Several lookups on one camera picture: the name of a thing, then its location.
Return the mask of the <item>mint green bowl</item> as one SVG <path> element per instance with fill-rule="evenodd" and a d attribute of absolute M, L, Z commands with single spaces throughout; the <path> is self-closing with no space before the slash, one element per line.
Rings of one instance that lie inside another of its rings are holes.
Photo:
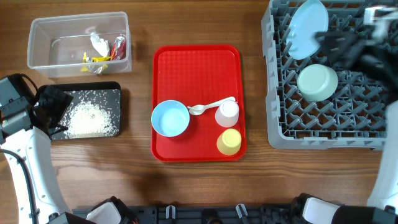
<path fill-rule="evenodd" d="M 313 64 L 305 67 L 298 75 L 297 86 L 307 101 L 323 101 L 337 89 L 338 76 L 330 67 Z"/>

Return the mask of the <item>light blue plate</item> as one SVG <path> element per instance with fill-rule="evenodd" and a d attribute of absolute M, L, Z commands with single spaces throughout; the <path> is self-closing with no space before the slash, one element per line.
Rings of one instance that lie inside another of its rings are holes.
<path fill-rule="evenodd" d="M 292 43 L 288 53 L 295 60 L 312 56 L 320 44 L 315 40 L 317 32 L 328 30 L 329 18 L 326 7 L 319 0 L 308 0 L 293 15 L 286 44 Z"/>

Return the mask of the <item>yellow candy wrapper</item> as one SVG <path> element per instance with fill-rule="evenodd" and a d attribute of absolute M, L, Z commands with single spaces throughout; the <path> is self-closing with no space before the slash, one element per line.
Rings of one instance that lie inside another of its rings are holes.
<path fill-rule="evenodd" d="M 97 75 L 102 74 L 108 65 L 104 62 L 110 61 L 111 57 L 89 57 L 85 52 L 83 54 L 83 63 L 85 64 L 80 68 L 81 72 L 90 72 Z"/>

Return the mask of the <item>white tissue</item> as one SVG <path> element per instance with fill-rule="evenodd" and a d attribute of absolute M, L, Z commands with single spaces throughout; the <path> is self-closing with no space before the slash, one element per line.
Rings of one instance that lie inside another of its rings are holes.
<path fill-rule="evenodd" d="M 102 56 L 109 57 L 110 49 L 107 40 L 102 39 L 98 34 L 92 32 L 90 34 L 90 41 L 94 49 Z"/>

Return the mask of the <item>red snack wrapper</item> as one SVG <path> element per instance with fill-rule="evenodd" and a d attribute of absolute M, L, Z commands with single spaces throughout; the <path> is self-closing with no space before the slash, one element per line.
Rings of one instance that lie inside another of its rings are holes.
<path fill-rule="evenodd" d="M 114 41 L 111 51 L 111 60 L 121 60 L 126 54 L 126 38 L 123 35 L 117 37 Z"/>

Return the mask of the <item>light blue bowl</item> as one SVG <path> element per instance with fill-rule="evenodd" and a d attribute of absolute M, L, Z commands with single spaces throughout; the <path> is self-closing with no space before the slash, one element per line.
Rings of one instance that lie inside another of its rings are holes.
<path fill-rule="evenodd" d="M 187 107 L 177 100 L 159 103 L 152 111 L 151 124 L 154 131 L 164 137 L 181 135 L 190 123 Z"/>

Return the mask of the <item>white plastic fork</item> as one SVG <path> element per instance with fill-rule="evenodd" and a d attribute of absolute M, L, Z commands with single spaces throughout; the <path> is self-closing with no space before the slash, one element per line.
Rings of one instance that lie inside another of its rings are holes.
<path fill-rule="evenodd" d="M 225 116 L 232 116 L 235 115 L 239 111 L 239 106 L 237 102 L 235 101 L 225 101 L 223 102 L 220 106 L 220 111 L 225 115 Z M 194 115 L 201 115 L 203 114 L 207 109 L 210 108 L 215 108 L 215 107 L 210 107 L 208 105 L 195 105 L 195 106 L 189 106 L 188 110 L 191 114 Z"/>

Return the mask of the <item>yellow plastic cup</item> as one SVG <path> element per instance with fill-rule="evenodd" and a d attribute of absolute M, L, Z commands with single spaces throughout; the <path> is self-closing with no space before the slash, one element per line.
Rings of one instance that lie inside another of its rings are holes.
<path fill-rule="evenodd" d="M 242 137 L 238 130 L 227 129 L 217 139 L 216 146 L 220 153 L 232 156 L 235 155 L 241 147 Z"/>

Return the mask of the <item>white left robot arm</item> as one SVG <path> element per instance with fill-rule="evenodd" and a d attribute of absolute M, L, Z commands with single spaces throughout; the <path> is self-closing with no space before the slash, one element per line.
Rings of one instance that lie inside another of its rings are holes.
<path fill-rule="evenodd" d="M 1 152 L 12 174 L 19 223 L 48 223 L 70 211 L 53 168 L 52 134 L 72 102 L 72 96 L 52 85 L 5 106 L 1 121 Z"/>

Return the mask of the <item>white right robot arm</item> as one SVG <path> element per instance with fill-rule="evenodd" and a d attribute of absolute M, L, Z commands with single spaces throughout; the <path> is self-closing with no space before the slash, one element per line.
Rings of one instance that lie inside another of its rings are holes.
<path fill-rule="evenodd" d="M 386 143 L 367 205 L 337 205 L 308 196 L 301 216 L 309 223 L 397 223 L 397 55 L 353 32 L 317 32 L 315 40 L 331 63 L 363 72 L 387 86 Z"/>

